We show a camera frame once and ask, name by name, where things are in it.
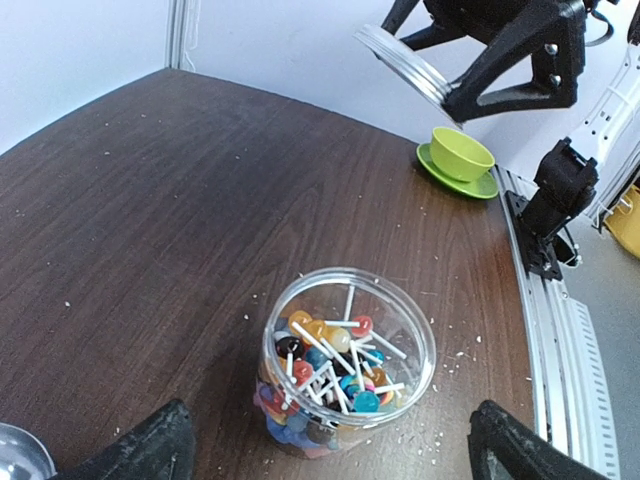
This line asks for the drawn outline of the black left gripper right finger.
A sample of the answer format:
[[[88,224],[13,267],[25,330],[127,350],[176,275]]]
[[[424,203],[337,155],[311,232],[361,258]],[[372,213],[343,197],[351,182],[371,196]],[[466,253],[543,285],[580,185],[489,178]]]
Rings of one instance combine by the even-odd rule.
[[[492,400],[470,417],[468,451],[474,479],[602,479],[555,449]]]

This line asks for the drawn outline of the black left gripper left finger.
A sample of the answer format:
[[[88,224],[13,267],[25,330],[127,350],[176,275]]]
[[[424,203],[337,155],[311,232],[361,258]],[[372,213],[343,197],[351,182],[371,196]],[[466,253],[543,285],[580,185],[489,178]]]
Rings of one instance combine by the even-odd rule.
[[[57,479],[191,479],[196,438],[190,411],[173,399],[100,453]]]

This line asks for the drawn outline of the silver metal jar lid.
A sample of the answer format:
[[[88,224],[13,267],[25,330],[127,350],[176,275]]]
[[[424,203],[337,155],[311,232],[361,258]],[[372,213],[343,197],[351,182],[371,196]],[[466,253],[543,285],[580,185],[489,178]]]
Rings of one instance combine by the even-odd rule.
[[[446,97],[452,90],[451,84],[426,60],[379,26],[364,25],[354,33],[354,37],[458,128],[462,127],[444,109]]]

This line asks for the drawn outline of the silver metal scoop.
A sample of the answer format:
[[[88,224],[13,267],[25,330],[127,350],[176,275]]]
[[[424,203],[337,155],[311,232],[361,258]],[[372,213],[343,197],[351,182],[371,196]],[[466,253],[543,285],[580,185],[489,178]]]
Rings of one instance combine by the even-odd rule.
[[[28,431],[1,424],[1,480],[49,479],[57,474],[44,444]]]

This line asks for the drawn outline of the clear plastic jar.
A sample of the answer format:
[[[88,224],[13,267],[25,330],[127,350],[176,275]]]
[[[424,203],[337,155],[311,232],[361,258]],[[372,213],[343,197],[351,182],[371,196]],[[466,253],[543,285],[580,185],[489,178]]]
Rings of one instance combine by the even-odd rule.
[[[254,405],[283,450],[317,459],[403,417],[432,381],[436,344],[417,303],[367,271],[300,276],[266,322]]]

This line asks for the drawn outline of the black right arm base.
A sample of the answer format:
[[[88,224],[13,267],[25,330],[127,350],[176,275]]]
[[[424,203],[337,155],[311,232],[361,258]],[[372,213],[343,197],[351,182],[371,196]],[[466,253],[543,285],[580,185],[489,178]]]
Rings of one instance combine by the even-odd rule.
[[[529,204],[525,196],[506,191],[504,200],[526,272],[536,274],[545,280],[561,281],[562,266],[576,268],[582,263],[579,245],[574,242],[566,226],[562,228],[564,236],[555,233],[549,239],[545,239],[525,224],[524,211]]]

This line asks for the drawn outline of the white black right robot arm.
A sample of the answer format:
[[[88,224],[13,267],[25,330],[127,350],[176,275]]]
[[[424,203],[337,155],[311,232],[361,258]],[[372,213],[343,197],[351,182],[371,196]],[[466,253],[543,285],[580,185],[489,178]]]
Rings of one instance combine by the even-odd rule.
[[[363,42],[452,122],[515,111],[568,108],[578,96],[586,65],[585,39],[594,1],[428,1],[431,24],[397,38],[416,4],[396,1],[380,26],[360,31]],[[448,81],[419,51],[471,37],[484,50],[455,80]],[[583,123],[541,161],[538,190],[521,224],[538,239],[555,235],[582,213],[596,195],[598,173],[639,109],[639,20],[626,35],[619,67]]]

